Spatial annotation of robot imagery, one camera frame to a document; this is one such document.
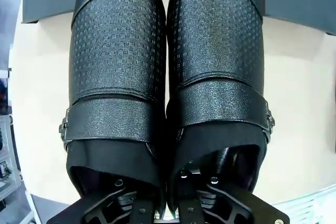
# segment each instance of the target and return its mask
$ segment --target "shoe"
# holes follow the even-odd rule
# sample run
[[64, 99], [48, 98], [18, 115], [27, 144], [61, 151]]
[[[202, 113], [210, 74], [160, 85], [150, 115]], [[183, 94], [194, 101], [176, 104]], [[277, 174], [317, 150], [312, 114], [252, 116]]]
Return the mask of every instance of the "shoe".
[[162, 215], [162, 0], [76, 0], [71, 27], [70, 108], [60, 127], [69, 177], [81, 197], [122, 188], [125, 212], [147, 191]]
[[187, 176], [253, 191], [274, 126], [262, 95], [263, 13], [264, 0], [169, 2], [173, 213], [177, 185]]

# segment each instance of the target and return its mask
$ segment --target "white table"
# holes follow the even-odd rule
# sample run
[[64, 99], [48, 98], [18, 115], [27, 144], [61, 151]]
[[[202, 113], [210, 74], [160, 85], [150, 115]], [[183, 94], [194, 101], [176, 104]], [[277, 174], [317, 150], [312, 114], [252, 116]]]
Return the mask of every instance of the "white table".
[[[163, 0], [167, 7], [168, 0]], [[71, 204], [58, 125], [68, 107], [72, 14], [16, 27], [11, 65], [13, 118], [22, 175], [34, 195]], [[336, 37], [264, 20], [265, 98], [276, 119], [255, 194], [269, 203], [336, 183]]]

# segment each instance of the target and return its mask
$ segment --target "strap buckle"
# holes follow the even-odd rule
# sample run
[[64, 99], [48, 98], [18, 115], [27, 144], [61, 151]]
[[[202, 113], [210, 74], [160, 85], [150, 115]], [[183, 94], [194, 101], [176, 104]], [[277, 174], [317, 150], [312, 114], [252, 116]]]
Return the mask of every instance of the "strap buckle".
[[62, 123], [58, 128], [58, 132], [61, 134], [61, 139], [64, 143], [64, 149], [66, 151], [68, 151], [68, 144], [72, 141], [67, 139], [67, 128], [69, 126], [69, 111], [70, 109], [67, 109], [65, 117], [63, 118]]
[[275, 126], [275, 119], [272, 116], [272, 112], [268, 107], [268, 102], [266, 102], [266, 117], [267, 117], [267, 129], [264, 129], [263, 132], [266, 135], [267, 144], [271, 141], [271, 134], [273, 132], [273, 127]]

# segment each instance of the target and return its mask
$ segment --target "bolt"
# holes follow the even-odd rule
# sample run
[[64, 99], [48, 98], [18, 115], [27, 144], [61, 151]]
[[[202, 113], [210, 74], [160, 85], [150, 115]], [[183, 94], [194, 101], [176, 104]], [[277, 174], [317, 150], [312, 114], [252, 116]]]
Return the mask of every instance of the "bolt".
[[186, 177], [187, 177], [187, 174], [186, 174], [185, 172], [181, 172], [181, 173], [180, 173], [180, 176], [181, 176], [181, 178], [186, 178]]
[[284, 224], [284, 221], [283, 221], [283, 220], [280, 220], [280, 219], [278, 219], [278, 220], [276, 220], [276, 221], [274, 222], [274, 224]]
[[211, 177], [210, 182], [211, 182], [211, 184], [216, 185], [216, 184], [218, 184], [218, 178], [217, 177]]
[[117, 179], [117, 181], [115, 181], [114, 185], [115, 186], [122, 186], [124, 184], [124, 182], [122, 181], [122, 179]]

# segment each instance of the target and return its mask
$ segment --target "black leather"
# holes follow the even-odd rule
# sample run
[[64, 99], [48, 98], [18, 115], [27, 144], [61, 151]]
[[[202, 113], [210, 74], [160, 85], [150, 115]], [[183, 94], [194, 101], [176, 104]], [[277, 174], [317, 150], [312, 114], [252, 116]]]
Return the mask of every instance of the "black leather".
[[165, 54], [161, 0], [76, 1], [65, 138], [81, 195], [111, 183], [106, 174], [164, 188], [155, 149], [163, 140]]
[[[239, 175], [224, 179], [253, 190], [269, 128], [263, 13], [264, 0], [170, 0], [167, 119], [176, 146], [170, 197], [180, 169], [193, 161], [205, 173], [215, 172], [213, 160], [227, 147], [244, 150], [246, 159], [245, 167], [235, 168]], [[173, 198], [170, 207], [176, 208]]]

